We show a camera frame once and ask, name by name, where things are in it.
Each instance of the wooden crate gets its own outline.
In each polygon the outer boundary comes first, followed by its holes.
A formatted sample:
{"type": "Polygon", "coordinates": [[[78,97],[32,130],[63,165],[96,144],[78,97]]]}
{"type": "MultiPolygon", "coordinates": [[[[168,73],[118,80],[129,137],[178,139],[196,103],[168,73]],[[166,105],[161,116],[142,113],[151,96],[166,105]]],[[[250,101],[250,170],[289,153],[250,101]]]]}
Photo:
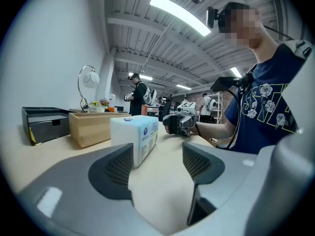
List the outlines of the wooden crate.
{"type": "Polygon", "coordinates": [[[110,139],[110,118],[129,117],[126,113],[70,113],[70,134],[81,148],[110,139]]]}

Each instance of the white rose print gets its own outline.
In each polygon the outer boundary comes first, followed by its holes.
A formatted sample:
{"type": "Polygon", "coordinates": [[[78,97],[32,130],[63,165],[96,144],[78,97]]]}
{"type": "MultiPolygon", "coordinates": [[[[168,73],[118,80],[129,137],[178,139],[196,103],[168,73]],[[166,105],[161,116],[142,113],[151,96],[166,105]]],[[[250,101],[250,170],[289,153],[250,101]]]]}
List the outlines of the white rose print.
{"type": "Polygon", "coordinates": [[[271,100],[268,100],[266,105],[265,105],[265,108],[268,112],[273,112],[273,110],[275,109],[275,103],[272,102],[271,100]]]}
{"type": "Polygon", "coordinates": [[[282,126],[285,123],[285,116],[284,114],[277,114],[277,124],[282,126]]]}
{"type": "Polygon", "coordinates": [[[268,97],[271,94],[272,87],[265,83],[260,88],[261,97],[268,97]]]}
{"type": "Polygon", "coordinates": [[[253,119],[257,115],[257,112],[255,109],[251,109],[248,111],[247,116],[251,119],[253,119]]]}
{"type": "Polygon", "coordinates": [[[257,101],[254,101],[253,103],[252,103],[252,108],[256,108],[257,107],[257,101]]]}

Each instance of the navy blue t-shirt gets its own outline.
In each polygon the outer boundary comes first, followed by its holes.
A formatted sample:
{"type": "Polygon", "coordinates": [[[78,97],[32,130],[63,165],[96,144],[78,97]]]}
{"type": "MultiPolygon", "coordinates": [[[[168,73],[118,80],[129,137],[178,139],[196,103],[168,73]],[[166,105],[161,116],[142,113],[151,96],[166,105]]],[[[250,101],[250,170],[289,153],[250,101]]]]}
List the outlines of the navy blue t-shirt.
{"type": "MultiPolygon", "coordinates": [[[[243,95],[239,131],[232,151],[258,154],[261,148],[275,145],[285,135],[296,132],[297,124],[281,93],[303,63],[303,59],[281,44],[271,59],[257,64],[254,82],[243,95]]],[[[225,116],[237,125],[234,98],[225,116]]]]}

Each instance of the fluorescent light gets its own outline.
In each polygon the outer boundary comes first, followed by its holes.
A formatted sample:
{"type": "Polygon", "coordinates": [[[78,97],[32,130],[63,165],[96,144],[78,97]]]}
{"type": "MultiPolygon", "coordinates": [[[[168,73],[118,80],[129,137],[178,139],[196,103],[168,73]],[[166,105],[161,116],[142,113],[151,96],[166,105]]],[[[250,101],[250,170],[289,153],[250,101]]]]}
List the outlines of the fluorescent light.
{"type": "Polygon", "coordinates": [[[211,32],[209,28],[206,27],[194,15],[192,15],[190,12],[186,11],[185,9],[181,8],[179,5],[170,0],[151,0],[150,5],[155,6],[161,10],[165,10],[166,12],[174,15],[175,17],[178,17],[179,19],[183,20],[185,23],[193,27],[197,32],[199,32],[203,36],[206,36],[211,32]]]}
{"type": "Polygon", "coordinates": [[[241,78],[242,75],[240,74],[240,72],[237,70],[236,67],[232,67],[231,71],[235,74],[236,77],[241,78]]]}
{"type": "Polygon", "coordinates": [[[153,79],[152,77],[144,76],[142,74],[139,74],[139,75],[140,75],[141,79],[145,79],[145,80],[149,80],[149,81],[151,81],[153,79]]]}
{"type": "Polygon", "coordinates": [[[182,86],[182,85],[176,85],[177,87],[179,88],[183,88],[183,89],[187,89],[187,90],[191,90],[191,88],[188,88],[188,87],[185,87],[185,86],[182,86]]]}

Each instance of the black jacket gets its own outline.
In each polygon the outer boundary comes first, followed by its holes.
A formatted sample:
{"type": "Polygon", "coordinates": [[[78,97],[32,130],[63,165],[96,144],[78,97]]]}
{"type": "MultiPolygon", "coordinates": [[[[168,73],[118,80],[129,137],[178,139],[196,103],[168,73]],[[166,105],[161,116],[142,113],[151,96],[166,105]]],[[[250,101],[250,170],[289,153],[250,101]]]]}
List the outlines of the black jacket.
{"type": "Polygon", "coordinates": [[[136,84],[136,88],[133,93],[133,103],[132,103],[132,111],[131,115],[138,116],[141,114],[141,106],[144,105],[143,96],[147,92],[147,87],[144,83],[140,83],[139,81],[136,84]]]}

